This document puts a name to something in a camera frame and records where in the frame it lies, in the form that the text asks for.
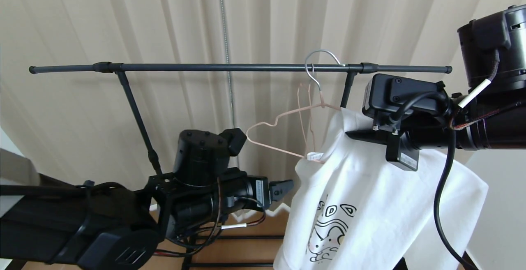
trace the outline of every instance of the metal hanger hook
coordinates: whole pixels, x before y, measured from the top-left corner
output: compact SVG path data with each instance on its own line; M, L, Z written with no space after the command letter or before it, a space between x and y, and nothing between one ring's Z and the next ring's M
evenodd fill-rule
M334 55L334 53L332 53L331 51L327 50L327 49L316 49L315 51L309 53L307 55L307 58L305 58L305 72L307 72L307 74L309 75L309 78L312 79L314 82L316 82L316 85L318 85L318 90L320 90L321 92L321 85L319 83L318 80L316 80L316 78L313 77L313 75L310 74L309 72L309 68L307 66L307 62L309 61L309 58L314 54L314 53L317 53L317 52L325 52L325 53L328 53L340 66L344 66L344 64L342 64L339 60L338 60L338 57L336 57L336 55ZM312 64L312 73L314 73L314 64Z

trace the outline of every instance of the t-shirt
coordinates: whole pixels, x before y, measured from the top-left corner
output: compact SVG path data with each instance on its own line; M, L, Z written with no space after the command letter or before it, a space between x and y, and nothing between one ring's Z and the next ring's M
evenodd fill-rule
M372 120L341 109L332 117L316 163L301 159L277 270L455 270L433 219L434 193L445 165L437 150L421 150L418 171L385 160L385 146L355 141L346 131L370 129ZM462 255L488 185L454 162L440 201L446 238Z

